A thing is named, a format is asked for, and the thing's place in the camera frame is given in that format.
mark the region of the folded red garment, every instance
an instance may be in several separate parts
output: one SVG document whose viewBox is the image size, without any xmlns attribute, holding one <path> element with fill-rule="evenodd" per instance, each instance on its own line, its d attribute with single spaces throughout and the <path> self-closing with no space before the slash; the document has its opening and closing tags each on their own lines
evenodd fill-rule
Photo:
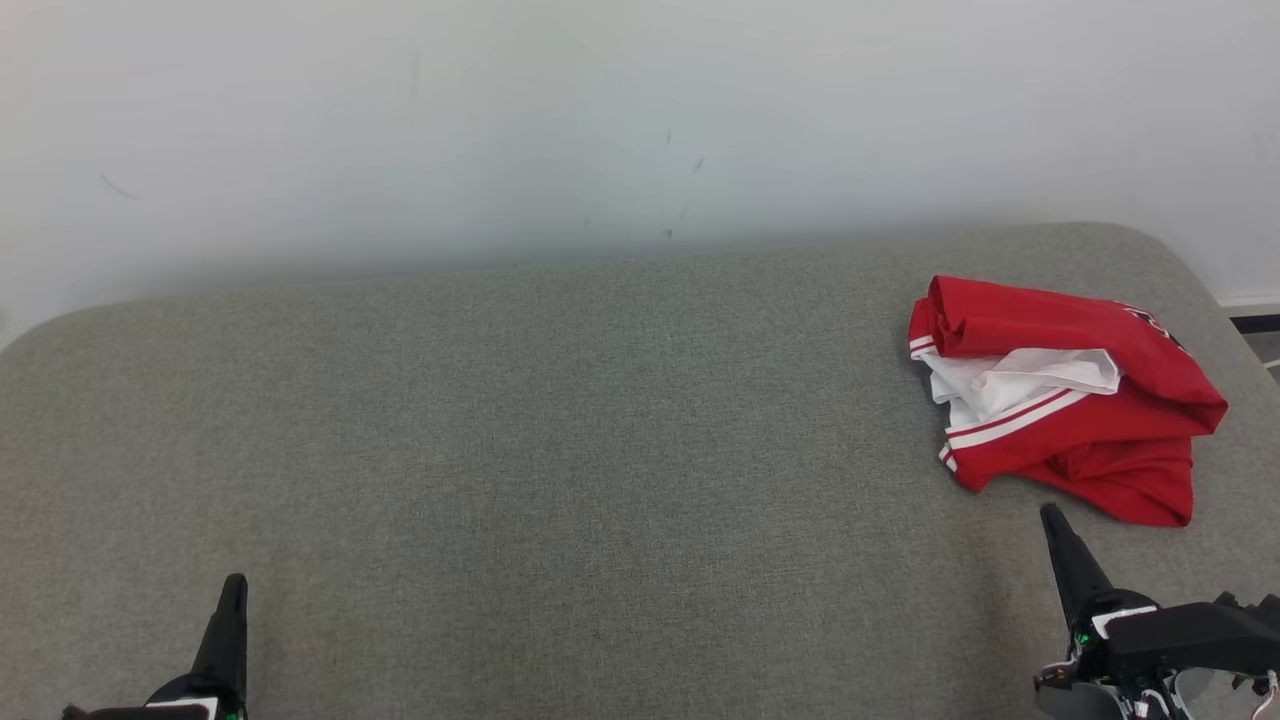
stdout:
<svg viewBox="0 0 1280 720">
<path fill-rule="evenodd" d="M 1111 300 L 938 275 L 915 304 L 913 359 L 1019 348 L 1106 350 L 1114 395 L 1059 389 L 947 428 L 940 457 L 974 492 L 1015 474 L 1146 525 L 1192 519 L 1192 436 L 1212 434 L 1226 401 L 1147 311 Z"/>
</svg>

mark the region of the white fabric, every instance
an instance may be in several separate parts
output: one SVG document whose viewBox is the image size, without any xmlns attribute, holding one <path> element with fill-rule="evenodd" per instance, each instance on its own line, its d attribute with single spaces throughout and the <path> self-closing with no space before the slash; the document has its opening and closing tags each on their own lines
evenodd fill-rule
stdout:
<svg viewBox="0 0 1280 720">
<path fill-rule="evenodd" d="M 919 359 L 933 370 L 933 401 L 951 404 L 951 427 L 984 423 L 1062 388 L 1114 395 L 1120 387 L 1120 368 L 1106 350 L 1024 347 L 984 357 L 942 357 L 929 350 Z"/>
</svg>

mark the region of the floor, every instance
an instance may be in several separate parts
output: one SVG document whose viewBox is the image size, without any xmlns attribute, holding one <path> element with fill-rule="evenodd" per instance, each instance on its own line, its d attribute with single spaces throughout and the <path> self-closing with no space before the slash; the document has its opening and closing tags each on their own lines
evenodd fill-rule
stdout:
<svg viewBox="0 0 1280 720">
<path fill-rule="evenodd" d="M 1280 332 L 1252 333 L 1244 336 L 1244 340 L 1263 363 L 1280 361 Z M 1280 364 L 1271 368 L 1271 377 L 1280 382 Z"/>
</svg>

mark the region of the white stripe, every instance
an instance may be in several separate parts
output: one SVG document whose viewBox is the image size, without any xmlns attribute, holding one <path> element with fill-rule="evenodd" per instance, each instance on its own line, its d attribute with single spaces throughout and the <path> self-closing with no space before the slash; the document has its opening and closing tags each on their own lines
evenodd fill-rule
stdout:
<svg viewBox="0 0 1280 720">
<path fill-rule="evenodd" d="M 1036 410 L 1032 410 L 1030 413 L 1028 413 L 1028 414 L 1025 414 L 1025 415 L 1023 415 L 1020 418 L 1015 418 L 1012 420 L 1009 420 L 1006 423 L 1001 423 L 998 425 L 992 425 L 992 427 L 989 427 L 989 428 L 987 428 L 984 430 L 978 430 L 975 433 L 968 433 L 968 434 L 963 434 L 963 436 L 948 437 L 947 442 L 951 443 L 951 447 L 954 450 L 960 450 L 961 447 L 973 447 L 975 445 L 982 445 L 984 442 L 991 442 L 991 441 L 993 441 L 996 438 L 1002 438 L 1002 437 L 1005 437 L 1009 433 L 1012 433 L 1015 430 L 1020 430 L 1020 429 L 1025 428 L 1027 425 L 1030 425 L 1033 423 L 1043 420 L 1044 418 L 1052 415 L 1053 413 L 1057 413 L 1059 410 L 1061 410 L 1064 407 L 1068 407 L 1070 405 L 1075 405 L 1076 402 L 1084 400 L 1089 395 L 1093 395 L 1093 393 L 1080 392 L 1078 389 L 1073 389 L 1073 391 L 1069 391 L 1062 397 L 1059 397 L 1056 400 L 1046 402 L 1044 405 L 1041 405 Z M 1015 411 L 1015 414 L 1019 411 L 1016 407 L 1012 409 L 1012 410 Z M 947 428 L 947 433 L 950 434 L 952 432 L 963 430 L 963 429 L 964 428 Z"/>
</svg>

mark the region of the white wall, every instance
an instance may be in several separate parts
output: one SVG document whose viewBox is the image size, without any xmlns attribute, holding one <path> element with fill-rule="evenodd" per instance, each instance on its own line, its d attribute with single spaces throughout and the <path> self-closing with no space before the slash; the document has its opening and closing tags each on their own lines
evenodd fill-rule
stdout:
<svg viewBox="0 0 1280 720">
<path fill-rule="evenodd" d="M 0 345 L 265 275 L 959 223 L 1128 223 L 1280 295 L 1277 8 L 8 0 Z"/>
</svg>

